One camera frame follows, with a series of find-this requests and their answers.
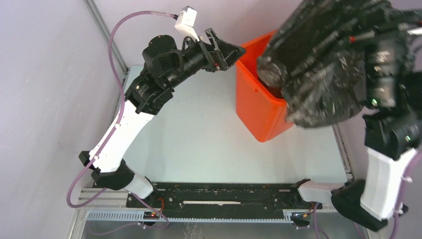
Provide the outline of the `black plastic trash bag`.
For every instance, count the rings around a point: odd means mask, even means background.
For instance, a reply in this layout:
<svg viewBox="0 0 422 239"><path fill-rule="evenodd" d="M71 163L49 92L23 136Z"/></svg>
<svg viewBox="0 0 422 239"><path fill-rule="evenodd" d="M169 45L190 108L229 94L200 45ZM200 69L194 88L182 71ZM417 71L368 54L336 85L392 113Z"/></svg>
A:
<svg viewBox="0 0 422 239"><path fill-rule="evenodd" d="M265 85L280 89L287 122L330 126L363 109L364 54L349 38L383 23L387 0L304 0L257 58Z"/></svg>

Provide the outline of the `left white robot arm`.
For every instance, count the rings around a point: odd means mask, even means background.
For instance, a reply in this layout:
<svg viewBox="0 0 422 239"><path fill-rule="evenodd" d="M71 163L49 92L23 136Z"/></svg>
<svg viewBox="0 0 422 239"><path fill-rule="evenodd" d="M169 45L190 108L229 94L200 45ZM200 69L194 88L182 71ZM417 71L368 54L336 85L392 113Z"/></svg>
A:
<svg viewBox="0 0 422 239"><path fill-rule="evenodd" d="M94 182L106 189L126 190L145 207L157 202L153 184L129 168L124 155L140 131L173 98L175 88L198 71L226 71L246 49L222 40L212 28L209 41L185 37L178 48L173 37L159 35L143 50L144 66L124 93L119 113L97 147L82 151L80 161Z"/></svg>

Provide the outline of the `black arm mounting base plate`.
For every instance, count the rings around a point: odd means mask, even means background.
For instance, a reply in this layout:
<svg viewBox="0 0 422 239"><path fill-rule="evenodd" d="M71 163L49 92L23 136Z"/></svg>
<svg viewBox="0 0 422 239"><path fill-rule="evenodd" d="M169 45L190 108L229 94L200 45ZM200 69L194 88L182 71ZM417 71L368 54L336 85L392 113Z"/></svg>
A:
<svg viewBox="0 0 422 239"><path fill-rule="evenodd" d="M166 217L283 219L289 210L305 213L312 203L300 198L296 184L156 182L146 205Z"/></svg>

